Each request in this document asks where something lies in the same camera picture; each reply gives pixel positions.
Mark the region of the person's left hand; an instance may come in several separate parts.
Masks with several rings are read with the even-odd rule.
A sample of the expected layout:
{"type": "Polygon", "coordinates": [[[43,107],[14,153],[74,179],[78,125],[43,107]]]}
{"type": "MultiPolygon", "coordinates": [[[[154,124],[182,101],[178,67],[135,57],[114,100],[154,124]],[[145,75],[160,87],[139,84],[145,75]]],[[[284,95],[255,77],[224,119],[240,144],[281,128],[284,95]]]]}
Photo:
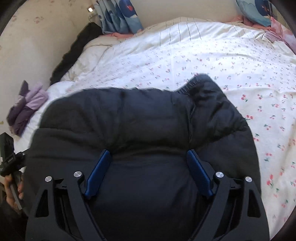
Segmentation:
{"type": "MultiPolygon", "coordinates": [[[[18,205],[15,201],[15,198],[10,188],[10,183],[12,181],[13,181],[13,178],[11,175],[5,176],[4,188],[6,192],[6,202],[17,214],[21,214],[22,211],[18,208],[18,205]]],[[[21,182],[18,184],[18,197],[20,200],[23,199],[23,178],[21,178],[21,182]]]]}

